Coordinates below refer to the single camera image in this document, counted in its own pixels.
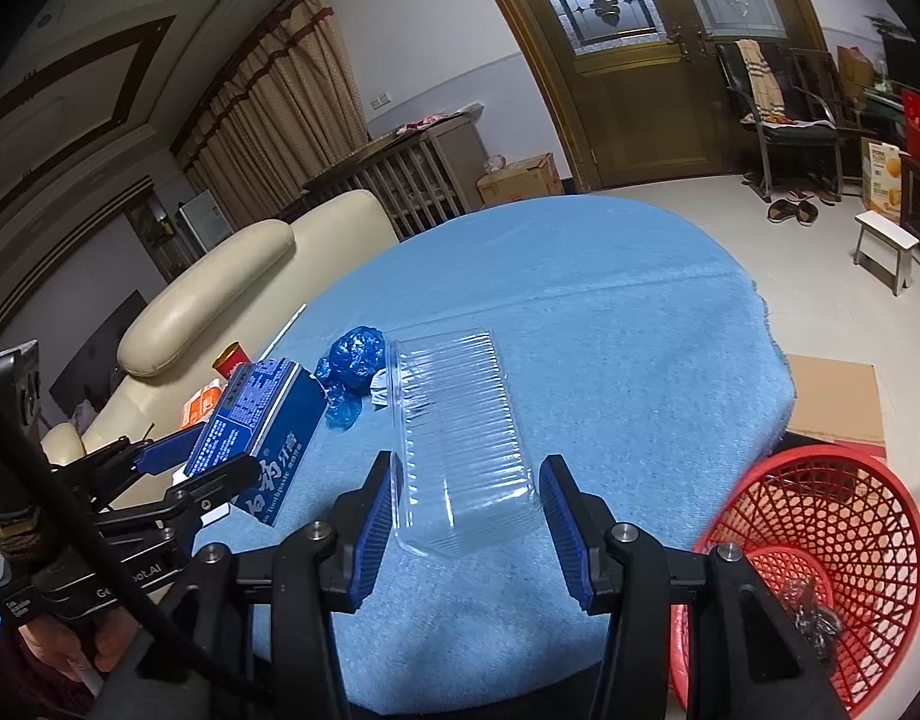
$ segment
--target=slipper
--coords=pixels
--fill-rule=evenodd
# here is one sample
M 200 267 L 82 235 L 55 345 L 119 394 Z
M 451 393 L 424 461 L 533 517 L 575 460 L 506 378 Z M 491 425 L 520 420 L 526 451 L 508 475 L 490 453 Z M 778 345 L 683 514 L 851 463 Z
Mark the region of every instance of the slipper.
M 804 225 L 804 227 L 812 225 L 812 223 L 817 220 L 818 215 L 820 215 L 820 212 L 809 200 L 799 201 L 799 205 L 797 206 L 797 221 Z
M 797 215 L 797 206 L 787 199 L 779 199 L 767 209 L 766 218 L 774 224 L 788 220 Z

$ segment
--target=ceiling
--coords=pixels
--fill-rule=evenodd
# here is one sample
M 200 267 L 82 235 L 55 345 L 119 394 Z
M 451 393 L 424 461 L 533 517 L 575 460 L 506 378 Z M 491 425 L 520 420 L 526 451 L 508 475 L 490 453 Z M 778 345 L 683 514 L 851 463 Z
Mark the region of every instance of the ceiling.
M 0 254 L 169 145 L 279 1 L 50 0 L 0 72 Z

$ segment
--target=door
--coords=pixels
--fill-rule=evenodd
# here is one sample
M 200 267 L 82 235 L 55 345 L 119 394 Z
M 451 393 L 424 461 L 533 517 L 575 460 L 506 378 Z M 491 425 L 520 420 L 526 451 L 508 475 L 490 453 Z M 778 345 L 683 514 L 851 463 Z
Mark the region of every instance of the door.
M 813 42 L 799 0 L 498 1 L 593 189 L 735 170 L 715 43 Z

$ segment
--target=white appliance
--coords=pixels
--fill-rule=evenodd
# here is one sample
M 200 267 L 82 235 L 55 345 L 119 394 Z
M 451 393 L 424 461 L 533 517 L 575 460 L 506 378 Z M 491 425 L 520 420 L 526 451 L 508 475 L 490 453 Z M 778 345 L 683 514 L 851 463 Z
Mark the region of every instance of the white appliance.
M 177 215 L 187 228 L 185 232 L 190 235 L 190 242 L 201 254 L 206 254 L 233 234 L 233 228 L 209 190 L 183 203 L 177 209 Z

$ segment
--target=round table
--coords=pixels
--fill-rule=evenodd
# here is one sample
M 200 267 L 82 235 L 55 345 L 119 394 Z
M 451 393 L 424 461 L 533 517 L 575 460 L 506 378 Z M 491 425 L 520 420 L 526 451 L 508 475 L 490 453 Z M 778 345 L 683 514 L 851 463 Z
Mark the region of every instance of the round table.
M 749 275 L 697 227 L 631 200 L 526 200 L 452 220 L 334 284 L 272 356 L 313 370 L 360 324 L 391 338 L 489 327 L 535 472 L 563 455 L 581 490 L 669 546 L 689 548 L 793 402 Z M 321 422 L 275 527 L 234 509 L 198 545 L 282 541 L 358 488 L 392 435 L 389 410 L 369 402 L 346 432 Z M 391 539 L 374 593 L 334 627 L 351 702 L 395 714 L 562 680 L 600 659 L 607 619 L 569 597 L 543 527 L 450 565 Z

